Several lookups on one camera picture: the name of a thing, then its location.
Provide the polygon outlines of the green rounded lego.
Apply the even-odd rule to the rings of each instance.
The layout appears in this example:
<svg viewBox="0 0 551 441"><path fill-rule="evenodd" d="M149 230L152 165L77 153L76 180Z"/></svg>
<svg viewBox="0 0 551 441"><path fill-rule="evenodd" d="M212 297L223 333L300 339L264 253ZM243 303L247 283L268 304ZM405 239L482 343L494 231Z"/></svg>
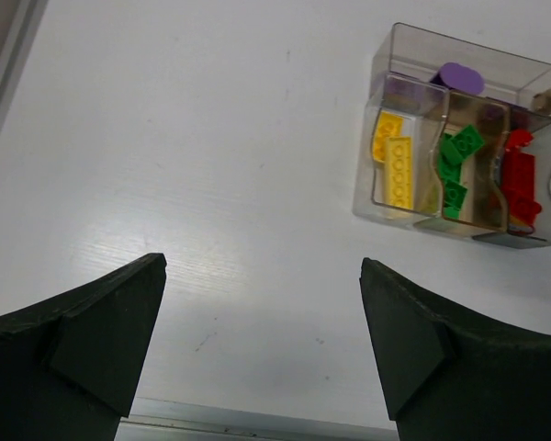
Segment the green rounded lego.
<svg viewBox="0 0 551 441"><path fill-rule="evenodd" d="M473 125L467 125L456 134L443 134L440 153L449 164L460 165L484 145L478 130Z"/></svg>

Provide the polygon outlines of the small clear container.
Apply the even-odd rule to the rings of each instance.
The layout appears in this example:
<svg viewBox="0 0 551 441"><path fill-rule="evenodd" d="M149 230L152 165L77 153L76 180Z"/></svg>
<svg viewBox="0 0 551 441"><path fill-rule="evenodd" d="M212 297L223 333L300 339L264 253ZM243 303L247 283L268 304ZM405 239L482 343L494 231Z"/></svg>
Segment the small clear container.
<svg viewBox="0 0 551 441"><path fill-rule="evenodd" d="M442 216L437 171L448 92L419 79L380 74L365 105L353 214L402 228Z"/></svg>

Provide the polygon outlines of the long clear container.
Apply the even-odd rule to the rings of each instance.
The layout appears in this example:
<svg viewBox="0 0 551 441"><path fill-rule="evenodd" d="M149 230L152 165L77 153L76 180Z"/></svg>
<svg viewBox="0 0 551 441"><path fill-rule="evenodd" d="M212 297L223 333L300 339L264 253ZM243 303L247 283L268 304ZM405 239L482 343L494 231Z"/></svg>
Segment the long clear container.
<svg viewBox="0 0 551 441"><path fill-rule="evenodd" d="M406 23L396 23L371 62L368 94L386 73L431 82L449 63L474 70L481 95L551 116L551 62L528 58Z"/></svg>

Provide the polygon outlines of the purple tan flower lego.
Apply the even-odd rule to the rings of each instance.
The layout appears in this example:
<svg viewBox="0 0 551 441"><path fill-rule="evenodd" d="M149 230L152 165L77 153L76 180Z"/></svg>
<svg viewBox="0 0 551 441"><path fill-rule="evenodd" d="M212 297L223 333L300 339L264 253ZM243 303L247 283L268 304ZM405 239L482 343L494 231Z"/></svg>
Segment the purple tan flower lego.
<svg viewBox="0 0 551 441"><path fill-rule="evenodd" d="M445 92L429 83L411 77L391 75L385 84L384 103L387 107L423 115L444 102Z"/></svg>

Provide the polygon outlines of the long yellow lego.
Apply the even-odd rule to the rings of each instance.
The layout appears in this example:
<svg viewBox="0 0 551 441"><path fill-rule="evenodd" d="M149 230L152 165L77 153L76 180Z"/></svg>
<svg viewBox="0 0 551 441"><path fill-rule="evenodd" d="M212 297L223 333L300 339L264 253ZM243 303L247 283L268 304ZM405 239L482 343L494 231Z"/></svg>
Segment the long yellow lego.
<svg viewBox="0 0 551 441"><path fill-rule="evenodd" d="M412 137L388 138L384 162L384 198L389 206L413 209Z"/></svg>

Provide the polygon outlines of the purple rounded lego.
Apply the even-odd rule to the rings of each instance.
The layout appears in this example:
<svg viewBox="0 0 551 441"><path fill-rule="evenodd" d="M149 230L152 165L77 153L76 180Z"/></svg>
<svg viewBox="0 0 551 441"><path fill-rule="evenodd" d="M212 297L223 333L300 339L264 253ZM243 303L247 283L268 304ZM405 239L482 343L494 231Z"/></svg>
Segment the purple rounded lego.
<svg viewBox="0 0 551 441"><path fill-rule="evenodd" d="M478 71L457 62L442 65L431 79L431 83L477 96L485 88L485 81Z"/></svg>

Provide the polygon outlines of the green rectangular lego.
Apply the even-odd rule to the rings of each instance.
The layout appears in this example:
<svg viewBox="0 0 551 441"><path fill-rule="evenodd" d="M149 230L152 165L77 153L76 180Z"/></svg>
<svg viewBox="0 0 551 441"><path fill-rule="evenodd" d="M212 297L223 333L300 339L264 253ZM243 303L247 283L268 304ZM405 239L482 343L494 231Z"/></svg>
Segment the green rectangular lego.
<svg viewBox="0 0 551 441"><path fill-rule="evenodd" d="M460 182L461 164L450 164L441 154L438 158L437 167L442 181Z"/></svg>

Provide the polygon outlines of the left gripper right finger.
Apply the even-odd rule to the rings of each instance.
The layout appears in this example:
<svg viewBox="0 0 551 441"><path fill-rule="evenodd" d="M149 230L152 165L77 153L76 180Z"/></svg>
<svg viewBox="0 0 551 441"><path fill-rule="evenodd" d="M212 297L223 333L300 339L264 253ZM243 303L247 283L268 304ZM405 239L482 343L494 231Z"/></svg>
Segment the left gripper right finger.
<svg viewBox="0 0 551 441"><path fill-rule="evenodd" d="M492 319L377 260L360 289L402 440L551 440L551 335Z"/></svg>

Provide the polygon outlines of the yellow lego brick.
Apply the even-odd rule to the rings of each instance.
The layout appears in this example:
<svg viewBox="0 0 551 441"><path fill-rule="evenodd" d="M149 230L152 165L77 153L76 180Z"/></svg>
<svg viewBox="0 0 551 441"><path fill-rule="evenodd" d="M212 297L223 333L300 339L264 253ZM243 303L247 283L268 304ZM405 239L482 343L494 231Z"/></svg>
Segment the yellow lego brick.
<svg viewBox="0 0 551 441"><path fill-rule="evenodd" d="M380 112L372 136L372 156L376 162L383 163L385 161L386 141L388 138L399 137L403 124L403 117L387 111Z"/></svg>

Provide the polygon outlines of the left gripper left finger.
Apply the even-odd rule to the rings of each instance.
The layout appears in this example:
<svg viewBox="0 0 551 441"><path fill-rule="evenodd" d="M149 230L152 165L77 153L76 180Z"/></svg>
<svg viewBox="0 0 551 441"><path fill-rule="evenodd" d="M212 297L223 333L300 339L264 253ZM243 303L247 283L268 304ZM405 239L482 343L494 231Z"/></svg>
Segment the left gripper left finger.
<svg viewBox="0 0 551 441"><path fill-rule="evenodd" d="M0 440L112 440L129 416L161 307L166 259L0 316Z"/></svg>

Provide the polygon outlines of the tan translucent container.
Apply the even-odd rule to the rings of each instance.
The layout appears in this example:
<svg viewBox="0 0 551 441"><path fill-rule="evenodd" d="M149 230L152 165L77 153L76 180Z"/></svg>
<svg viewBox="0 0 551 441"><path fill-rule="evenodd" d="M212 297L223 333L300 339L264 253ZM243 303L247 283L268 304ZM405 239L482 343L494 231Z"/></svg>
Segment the tan translucent container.
<svg viewBox="0 0 551 441"><path fill-rule="evenodd" d="M416 210L422 218L414 223L419 230L474 238L488 232L502 232L505 225L504 196L490 177L498 149L510 130L510 114L491 123L478 123L481 106L486 97L473 96L451 90L443 104L426 115L428 122L438 122L432 129L433 143L423 146L428 157L423 160L421 182L417 188ZM459 184L467 188L467 196L458 219L444 216L444 181L438 172L437 162L441 155L440 144L444 133L456 134L467 125L473 125L485 141L485 145L461 163Z"/></svg>

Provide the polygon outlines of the red rounded lego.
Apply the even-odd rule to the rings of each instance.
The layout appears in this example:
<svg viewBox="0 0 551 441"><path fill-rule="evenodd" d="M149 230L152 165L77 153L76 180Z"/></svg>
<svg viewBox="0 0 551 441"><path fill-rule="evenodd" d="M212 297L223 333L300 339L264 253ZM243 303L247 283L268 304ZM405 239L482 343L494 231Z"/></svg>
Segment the red rounded lego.
<svg viewBox="0 0 551 441"><path fill-rule="evenodd" d="M525 129L512 130L505 143L505 152L518 152L527 147L534 139L533 134Z"/></svg>

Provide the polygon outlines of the small green square lego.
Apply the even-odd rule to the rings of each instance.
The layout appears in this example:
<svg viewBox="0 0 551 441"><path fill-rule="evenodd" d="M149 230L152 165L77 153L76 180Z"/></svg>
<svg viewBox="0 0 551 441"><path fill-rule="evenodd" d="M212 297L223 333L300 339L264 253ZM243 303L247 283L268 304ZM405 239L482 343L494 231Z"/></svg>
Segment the small green square lego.
<svg viewBox="0 0 551 441"><path fill-rule="evenodd" d="M444 181L444 216L448 219L458 219L463 208L467 188L456 181Z"/></svg>

